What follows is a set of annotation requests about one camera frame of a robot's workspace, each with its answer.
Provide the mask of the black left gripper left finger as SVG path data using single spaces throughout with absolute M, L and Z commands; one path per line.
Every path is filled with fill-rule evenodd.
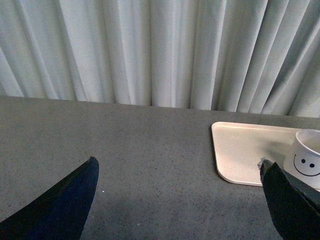
M 0 223 L 2 240 L 79 240 L 96 193 L 99 162 L 90 157 Z

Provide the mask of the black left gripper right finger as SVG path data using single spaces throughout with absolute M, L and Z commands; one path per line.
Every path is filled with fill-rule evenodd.
M 284 240 L 318 240 L 320 192 L 265 157 L 258 168 L 269 213 L 279 235 Z

